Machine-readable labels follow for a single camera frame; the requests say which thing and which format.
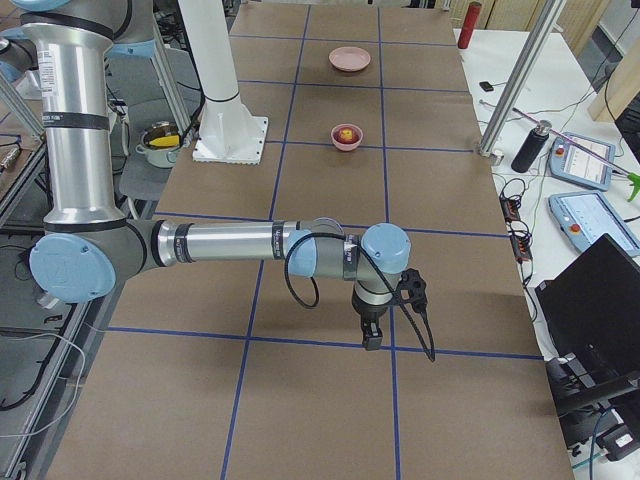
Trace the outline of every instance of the white table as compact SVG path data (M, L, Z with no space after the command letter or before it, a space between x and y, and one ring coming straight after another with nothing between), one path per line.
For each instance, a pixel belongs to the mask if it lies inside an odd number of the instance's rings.
M469 90L475 101L476 115L482 130L486 126L484 122L489 120L493 109L482 105L480 100L495 105L504 85L495 87L493 92L484 92L480 88L479 82L488 81L492 84L506 82L526 38L526 32L478 30L474 32L469 48L460 51ZM559 33L554 33L550 36L527 79L516 102L516 107L525 112L562 109L577 102L586 92L591 91L589 80L582 72L562 36ZM592 94L585 102L578 105L575 114L564 128L562 127L570 118L573 107L562 112L539 113L534 116L540 120L549 120L557 130L562 128L563 131L598 138L616 145L622 144L624 155L616 159L616 163L630 171L639 172L640 165L626 143L621 141L620 133L615 125L591 120L587 107L594 98L595 94ZM534 163L532 169L526 174L517 174L511 170L511 161L533 127L534 125L525 119L510 121L505 125L495 145L496 148L504 152L505 158L500 165L494 167L493 171L497 174L495 182L498 191L502 189L505 180L508 181L512 178L519 177L527 183L530 182L529 189L523 197L520 215L533 229L532 254L534 261L530 285L536 286L543 280L555 278L578 256L578 252L572 247L551 216L546 199L555 193L576 192L583 189L550 177L548 173L543 177L545 158ZM543 151L548 151L550 146L551 140ZM514 189L508 190L507 194L519 192L519 185L513 187ZM605 193L609 202L622 218L640 215L640 197L629 203L626 199L630 193L629 182L622 177L614 177L611 188ZM640 237L640 220L628 225L634 234ZM530 265L525 264L525 275L530 272L530 268ZM542 324L536 325L536 327L542 353L546 358L549 358L552 351L548 348L550 342L546 339L548 335L546 328ZM572 458L574 465L588 458L588 448L583 450L587 453L583 453L581 457L576 459ZM640 451L619 462L599 460L596 459L594 465L594 477L598 480L631 479L635 478L635 475L640 475ZM589 477L586 466L575 469L574 473L577 480Z

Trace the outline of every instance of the white sticker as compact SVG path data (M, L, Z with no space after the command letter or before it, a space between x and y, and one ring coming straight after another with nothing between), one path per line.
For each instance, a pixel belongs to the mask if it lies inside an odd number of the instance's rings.
M621 436L619 439L616 440L616 444L620 448L624 447L625 445L627 445L627 444L629 444L631 442L633 442L633 438L628 433L623 435L623 436Z
M40 67L40 89L42 96L52 97L57 93L53 52L50 50L39 51L38 66Z

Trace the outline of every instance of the pink plate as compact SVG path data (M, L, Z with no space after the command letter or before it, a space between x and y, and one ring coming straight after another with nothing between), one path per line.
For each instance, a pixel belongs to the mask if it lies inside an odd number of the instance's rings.
M343 72L357 72L369 65L371 55L362 48L340 47L329 54L329 61Z

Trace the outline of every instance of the green handle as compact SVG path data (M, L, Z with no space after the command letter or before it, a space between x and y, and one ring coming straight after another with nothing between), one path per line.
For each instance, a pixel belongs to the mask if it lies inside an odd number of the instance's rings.
M636 198L638 192L640 192L640 175L636 173L630 173L627 175L627 178L631 180L631 185L633 186L633 192L631 192L631 196L629 197L629 202Z

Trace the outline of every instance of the black bottle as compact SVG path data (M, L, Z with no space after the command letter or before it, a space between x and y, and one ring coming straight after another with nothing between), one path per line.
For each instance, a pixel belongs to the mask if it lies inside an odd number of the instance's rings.
M511 162L512 170L518 173L524 173L529 170L529 167L540 154L542 146L549 138L549 130L551 130L551 123L546 120L540 120L540 123L529 132L527 139L520 147L520 151Z

